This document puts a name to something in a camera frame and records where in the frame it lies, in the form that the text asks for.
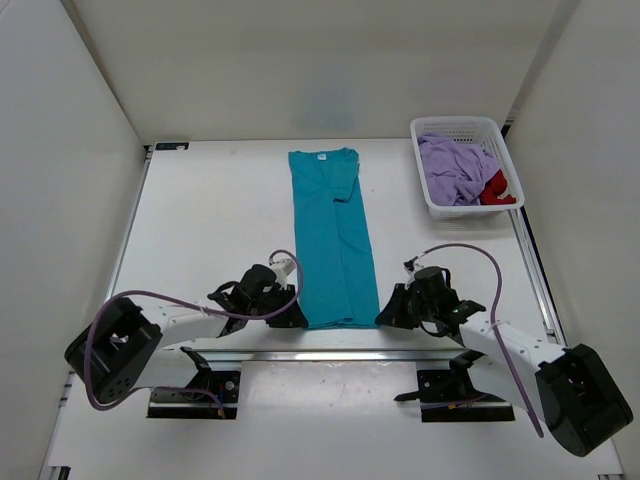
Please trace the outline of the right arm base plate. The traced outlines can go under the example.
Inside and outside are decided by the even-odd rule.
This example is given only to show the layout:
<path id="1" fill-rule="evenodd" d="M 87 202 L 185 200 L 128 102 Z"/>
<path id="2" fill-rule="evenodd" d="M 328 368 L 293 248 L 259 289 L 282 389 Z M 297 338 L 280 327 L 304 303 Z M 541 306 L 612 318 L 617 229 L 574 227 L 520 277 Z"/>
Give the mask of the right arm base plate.
<path id="1" fill-rule="evenodd" d="M 422 423 L 489 423 L 515 420 L 513 407 L 470 387 L 452 370 L 418 370 Z"/>

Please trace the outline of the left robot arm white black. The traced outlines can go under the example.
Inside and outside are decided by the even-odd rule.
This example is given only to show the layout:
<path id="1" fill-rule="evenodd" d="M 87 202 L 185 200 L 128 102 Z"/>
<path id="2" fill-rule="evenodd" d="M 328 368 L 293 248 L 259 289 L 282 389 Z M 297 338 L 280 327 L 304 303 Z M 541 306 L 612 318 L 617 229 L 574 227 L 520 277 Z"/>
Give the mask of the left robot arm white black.
<path id="1" fill-rule="evenodd" d="M 213 307 L 142 290 L 122 292 L 100 307 L 64 359 L 96 410 L 112 409 L 142 389 L 219 405 L 211 367 L 192 342 L 228 337 L 254 321 L 307 327 L 299 292 L 288 281 L 298 269 L 287 257 L 255 264 L 208 295 Z"/>

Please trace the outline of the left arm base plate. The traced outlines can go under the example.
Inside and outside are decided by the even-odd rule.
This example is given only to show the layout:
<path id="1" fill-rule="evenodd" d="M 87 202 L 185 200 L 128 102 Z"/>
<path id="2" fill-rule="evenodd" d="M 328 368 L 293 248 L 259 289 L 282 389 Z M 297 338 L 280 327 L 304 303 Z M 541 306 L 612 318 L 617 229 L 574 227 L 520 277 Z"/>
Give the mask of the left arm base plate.
<path id="1" fill-rule="evenodd" d="M 149 419 L 235 420 L 238 415 L 241 364 L 209 364 L 209 370 L 192 381 L 188 389 L 202 392 L 153 390 L 147 407 Z"/>

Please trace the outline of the purple t shirt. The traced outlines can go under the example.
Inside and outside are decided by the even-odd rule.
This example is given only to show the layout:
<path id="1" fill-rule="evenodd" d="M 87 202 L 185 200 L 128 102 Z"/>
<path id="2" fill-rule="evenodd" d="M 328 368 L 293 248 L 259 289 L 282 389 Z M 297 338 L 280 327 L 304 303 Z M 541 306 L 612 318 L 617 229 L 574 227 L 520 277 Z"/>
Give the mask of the purple t shirt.
<path id="1" fill-rule="evenodd" d="M 426 184 L 438 206 L 476 206 L 486 183 L 500 170 L 482 147 L 429 133 L 418 138 Z"/>

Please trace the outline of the teal t shirt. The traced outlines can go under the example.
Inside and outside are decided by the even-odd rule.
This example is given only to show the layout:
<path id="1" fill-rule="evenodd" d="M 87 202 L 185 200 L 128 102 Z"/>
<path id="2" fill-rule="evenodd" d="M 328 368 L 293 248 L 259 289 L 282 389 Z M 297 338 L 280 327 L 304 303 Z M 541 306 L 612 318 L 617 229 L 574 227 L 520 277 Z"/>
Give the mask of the teal t shirt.
<path id="1" fill-rule="evenodd" d="M 308 327 L 375 328 L 380 307 L 358 152 L 292 151 L 288 163 Z"/>

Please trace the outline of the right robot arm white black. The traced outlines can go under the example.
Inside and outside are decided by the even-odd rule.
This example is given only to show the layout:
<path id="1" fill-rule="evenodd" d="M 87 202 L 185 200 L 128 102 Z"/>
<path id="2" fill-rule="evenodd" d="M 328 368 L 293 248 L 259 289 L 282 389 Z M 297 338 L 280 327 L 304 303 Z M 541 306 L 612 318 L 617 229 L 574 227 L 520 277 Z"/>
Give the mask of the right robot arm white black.
<path id="1" fill-rule="evenodd" d="M 428 422 L 494 419 L 482 405 L 505 402 L 532 414 L 578 457 L 632 422 L 631 407 L 594 349 L 526 334 L 492 319 L 494 311 L 460 299 L 446 268 L 426 267 L 396 284 L 377 325 L 413 330 L 431 323 L 430 336 L 463 349 L 447 369 L 419 371 L 417 390 L 396 401 L 419 401 Z"/>

